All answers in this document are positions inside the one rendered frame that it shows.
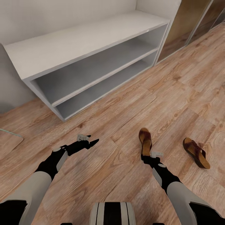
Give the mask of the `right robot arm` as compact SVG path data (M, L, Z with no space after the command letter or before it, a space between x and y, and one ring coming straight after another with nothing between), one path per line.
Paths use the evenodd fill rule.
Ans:
M151 151L150 156L143 156L144 164L152 167L152 173L165 190L182 225L225 225L225 219L205 200L188 189L177 176L160 162L163 152Z

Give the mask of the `robot trunk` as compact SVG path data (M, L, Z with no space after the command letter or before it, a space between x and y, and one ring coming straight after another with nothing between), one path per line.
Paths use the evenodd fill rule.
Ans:
M89 225L136 225L131 202L95 202Z

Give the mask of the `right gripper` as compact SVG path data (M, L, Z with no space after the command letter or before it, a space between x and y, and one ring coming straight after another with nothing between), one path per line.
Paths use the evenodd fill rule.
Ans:
M142 154L141 154L141 160L143 160L144 164L149 164L150 166L151 166L151 163L152 163L153 161L158 161L158 162L160 162L160 158L159 158L159 157L152 158L152 157L150 157L150 156L143 156Z

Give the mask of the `sandal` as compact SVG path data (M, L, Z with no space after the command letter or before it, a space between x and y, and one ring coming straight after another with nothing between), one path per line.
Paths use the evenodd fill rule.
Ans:
M187 137L183 140L183 147L189 154L194 156L195 163L200 168L210 169L210 164L206 160L206 152L195 141Z
M141 154L143 156L150 156L152 143L151 143L151 134L147 128L141 128L139 132L139 140L142 144Z

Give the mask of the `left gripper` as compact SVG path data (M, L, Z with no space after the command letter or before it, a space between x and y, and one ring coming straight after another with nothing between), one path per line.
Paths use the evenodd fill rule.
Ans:
M73 143L75 149L76 149L76 152L86 148L87 150L90 149L92 146L94 146L97 142L99 141L99 139L97 140L94 140L92 142L88 142L87 140L82 140L82 141L76 141Z

